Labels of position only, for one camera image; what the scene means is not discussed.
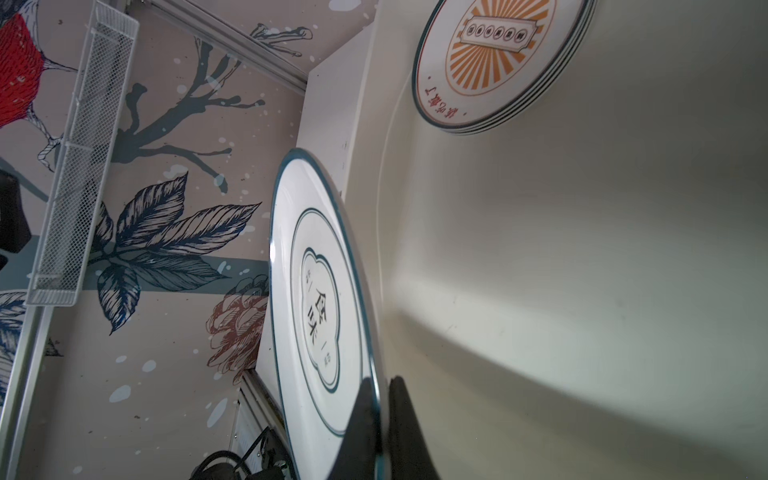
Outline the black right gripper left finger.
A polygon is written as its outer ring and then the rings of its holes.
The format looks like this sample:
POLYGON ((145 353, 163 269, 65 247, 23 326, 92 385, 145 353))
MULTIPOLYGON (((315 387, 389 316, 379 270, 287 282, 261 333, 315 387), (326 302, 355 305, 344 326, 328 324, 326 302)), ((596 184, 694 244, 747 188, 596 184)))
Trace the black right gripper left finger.
POLYGON ((365 378, 358 394, 328 480, 372 480, 380 443, 380 408, 373 381, 365 378))

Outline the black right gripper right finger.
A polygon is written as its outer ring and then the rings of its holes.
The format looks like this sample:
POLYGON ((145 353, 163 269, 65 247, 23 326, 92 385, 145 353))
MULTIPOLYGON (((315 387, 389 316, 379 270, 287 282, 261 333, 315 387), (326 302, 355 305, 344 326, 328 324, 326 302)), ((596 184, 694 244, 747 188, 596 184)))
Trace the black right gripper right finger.
POLYGON ((391 478, 438 480, 405 380, 394 377, 388 393, 391 478))

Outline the white flower plate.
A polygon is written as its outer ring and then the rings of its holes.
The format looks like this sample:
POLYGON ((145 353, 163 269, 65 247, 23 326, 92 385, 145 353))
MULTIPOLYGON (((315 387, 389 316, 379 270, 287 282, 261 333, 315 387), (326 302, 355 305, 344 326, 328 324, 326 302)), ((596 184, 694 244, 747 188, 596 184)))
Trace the white flower plate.
POLYGON ((361 384, 382 369, 364 272, 338 190, 308 151, 283 159, 272 200, 270 311, 297 479, 331 472, 361 384))

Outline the orange sunburst plate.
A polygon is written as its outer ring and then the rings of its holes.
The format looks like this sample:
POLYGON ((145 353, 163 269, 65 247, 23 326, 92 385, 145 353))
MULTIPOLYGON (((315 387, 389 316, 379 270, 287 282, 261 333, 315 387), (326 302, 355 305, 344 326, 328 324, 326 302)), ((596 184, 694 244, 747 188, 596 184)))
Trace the orange sunburst plate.
POLYGON ((584 39, 594 1, 440 1, 411 73, 414 105, 456 135, 488 131, 531 106, 584 39))

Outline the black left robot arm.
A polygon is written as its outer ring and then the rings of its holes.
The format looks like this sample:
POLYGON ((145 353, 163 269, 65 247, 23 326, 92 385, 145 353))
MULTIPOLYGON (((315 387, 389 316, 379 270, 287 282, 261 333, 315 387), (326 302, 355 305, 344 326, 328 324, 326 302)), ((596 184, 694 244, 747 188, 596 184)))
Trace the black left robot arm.
POLYGON ((16 176, 1 171, 1 251, 19 253, 32 238, 16 176))

